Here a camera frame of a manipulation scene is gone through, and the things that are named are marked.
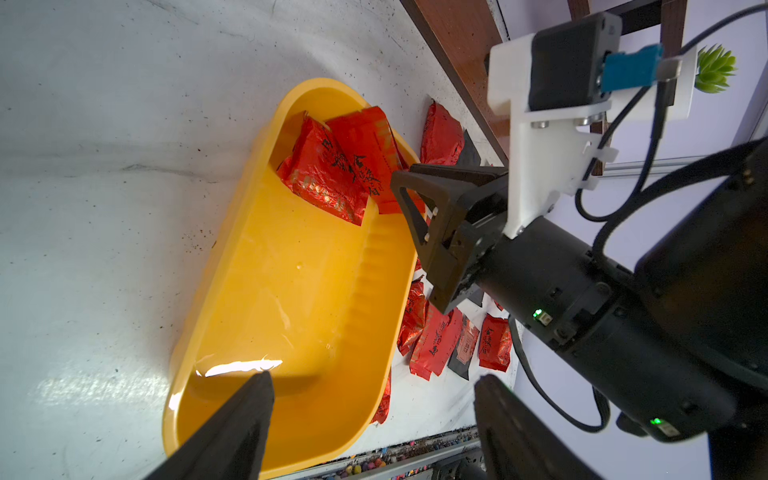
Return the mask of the red foil tea bag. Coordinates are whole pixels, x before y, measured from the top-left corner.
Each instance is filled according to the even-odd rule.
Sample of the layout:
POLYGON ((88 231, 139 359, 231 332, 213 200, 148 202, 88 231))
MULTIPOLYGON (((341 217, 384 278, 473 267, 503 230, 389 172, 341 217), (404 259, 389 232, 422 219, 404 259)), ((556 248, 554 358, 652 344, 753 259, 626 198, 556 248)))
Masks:
POLYGON ((428 165, 455 166, 465 146, 464 130, 440 103, 427 111, 420 148, 420 161, 428 165))
POLYGON ((380 398, 376 412, 370 421, 371 424, 383 424, 386 422, 389 416, 391 404, 391 373, 392 371, 388 372, 385 388, 380 398))
POLYGON ((427 298, 421 280, 411 283, 397 339, 397 350, 407 357, 414 349, 426 324, 427 298))
POLYGON ((511 363, 512 336, 507 319, 487 314, 483 320, 478 344, 479 365, 506 372, 511 363))
POLYGON ((410 373, 429 381, 440 376, 448 362, 451 317, 427 304, 425 326, 409 362, 410 373))
POLYGON ((446 319, 445 325, 438 328, 432 349, 432 373, 436 376, 442 374, 463 330, 463 313, 458 308, 450 312, 446 319))

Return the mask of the black tea bag barcode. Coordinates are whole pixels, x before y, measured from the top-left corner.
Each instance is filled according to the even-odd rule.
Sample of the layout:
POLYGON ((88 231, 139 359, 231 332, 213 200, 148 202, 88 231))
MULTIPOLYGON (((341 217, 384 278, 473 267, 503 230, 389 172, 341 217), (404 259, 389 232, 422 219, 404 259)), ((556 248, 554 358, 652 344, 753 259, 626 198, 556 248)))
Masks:
POLYGON ((457 159, 456 166, 479 167, 482 164, 482 159, 467 130, 463 131, 463 140, 464 145, 457 159))

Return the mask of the red foil tea bag top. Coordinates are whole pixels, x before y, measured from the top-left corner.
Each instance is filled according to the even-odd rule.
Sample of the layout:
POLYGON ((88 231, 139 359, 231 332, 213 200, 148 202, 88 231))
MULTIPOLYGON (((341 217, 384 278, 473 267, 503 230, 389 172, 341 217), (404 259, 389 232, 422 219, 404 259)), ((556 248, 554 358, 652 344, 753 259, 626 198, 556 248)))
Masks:
POLYGON ((465 146, 464 130, 440 103, 427 111, 420 148, 420 161, 428 165, 455 166, 465 146))

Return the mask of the red foil tea bag bottom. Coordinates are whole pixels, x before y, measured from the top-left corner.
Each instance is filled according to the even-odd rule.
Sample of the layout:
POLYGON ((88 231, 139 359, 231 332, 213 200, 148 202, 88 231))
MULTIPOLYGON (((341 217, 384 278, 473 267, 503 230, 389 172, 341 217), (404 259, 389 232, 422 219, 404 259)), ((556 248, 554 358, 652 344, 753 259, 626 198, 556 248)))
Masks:
POLYGON ((427 298, 421 280, 411 283, 397 339, 397 350, 407 357, 414 349, 426 324, 427 298))

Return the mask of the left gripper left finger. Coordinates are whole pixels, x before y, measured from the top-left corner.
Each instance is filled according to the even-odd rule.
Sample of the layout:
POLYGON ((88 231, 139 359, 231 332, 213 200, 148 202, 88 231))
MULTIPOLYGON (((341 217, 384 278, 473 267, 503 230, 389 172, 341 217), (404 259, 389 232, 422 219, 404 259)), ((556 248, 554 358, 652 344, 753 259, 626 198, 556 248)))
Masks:
POLYGON ((253 375, 149 479, 257 479, 275 391, 271 375, 253 375))

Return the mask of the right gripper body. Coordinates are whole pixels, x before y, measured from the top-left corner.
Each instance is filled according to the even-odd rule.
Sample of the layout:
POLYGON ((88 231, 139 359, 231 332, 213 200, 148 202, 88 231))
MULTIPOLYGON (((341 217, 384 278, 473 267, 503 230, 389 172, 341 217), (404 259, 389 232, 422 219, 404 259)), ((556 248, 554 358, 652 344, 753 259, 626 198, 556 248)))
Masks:
POLYGON ((498 242, 485 249, 464 235, 459 239, 463 242, 460 248, 440 247, 434 252, 419 252, 427 280, 433 286, 429 302, 444 314, 471 294, 481 258, 498 242))

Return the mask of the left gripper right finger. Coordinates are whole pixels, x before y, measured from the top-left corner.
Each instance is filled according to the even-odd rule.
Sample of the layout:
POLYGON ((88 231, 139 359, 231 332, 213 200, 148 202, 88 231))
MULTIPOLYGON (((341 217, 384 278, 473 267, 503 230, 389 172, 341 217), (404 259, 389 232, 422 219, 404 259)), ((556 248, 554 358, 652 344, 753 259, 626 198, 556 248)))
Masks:
POLYGON ((474 385, 475 418, 489 479, 597 479, 496 376, 474 385))

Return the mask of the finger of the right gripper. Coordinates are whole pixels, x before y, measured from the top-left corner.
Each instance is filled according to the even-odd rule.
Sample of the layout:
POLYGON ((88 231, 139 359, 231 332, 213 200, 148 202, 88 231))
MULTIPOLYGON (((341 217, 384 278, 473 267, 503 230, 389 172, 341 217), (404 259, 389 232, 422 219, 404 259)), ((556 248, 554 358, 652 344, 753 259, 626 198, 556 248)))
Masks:
POLYGON ((460 248, 460 235, 487 249, 506 225, 505 167, 414 164, 392 175, 391 190, 418 252, 460 248))

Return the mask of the black red tea bag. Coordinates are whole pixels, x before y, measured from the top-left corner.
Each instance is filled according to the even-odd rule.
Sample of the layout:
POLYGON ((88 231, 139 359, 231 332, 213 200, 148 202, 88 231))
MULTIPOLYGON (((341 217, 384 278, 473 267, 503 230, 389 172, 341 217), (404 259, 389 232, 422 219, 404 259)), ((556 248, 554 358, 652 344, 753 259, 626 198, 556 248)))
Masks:
POLYGON ((479 339, 480 330, 463 315, 458 341, 448 360, 447 367, 460 378, 469 380, 469 368, 479 339))

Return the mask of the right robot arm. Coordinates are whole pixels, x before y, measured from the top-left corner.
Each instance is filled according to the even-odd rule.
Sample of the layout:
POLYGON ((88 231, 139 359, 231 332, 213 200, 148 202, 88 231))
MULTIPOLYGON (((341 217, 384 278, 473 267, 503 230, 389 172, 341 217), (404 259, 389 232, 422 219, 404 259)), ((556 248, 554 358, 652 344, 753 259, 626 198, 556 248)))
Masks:
POLYGON ((664 444, 706 435, 716 479, 767 475, 767 143, 678 169, 631 199, 587 244, 545 218, 516 237, 501 167, 417 164, 391 187, 433 289, 453 310, 482 290, 593 387, 618 427, 664 444), (718 187, 633 269, 605 256, 651 202, 718 187))

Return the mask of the red foil tea bag front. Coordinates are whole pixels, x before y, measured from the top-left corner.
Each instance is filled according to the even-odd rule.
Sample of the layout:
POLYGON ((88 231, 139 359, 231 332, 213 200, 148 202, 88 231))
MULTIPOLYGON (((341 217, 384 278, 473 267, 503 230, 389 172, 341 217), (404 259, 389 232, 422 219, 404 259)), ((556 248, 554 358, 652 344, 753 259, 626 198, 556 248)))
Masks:
POLYGON ((507 319, 487 314, 483 320, 478 344, 479 365, 506 372, 511 363, 512 336, 507 319))

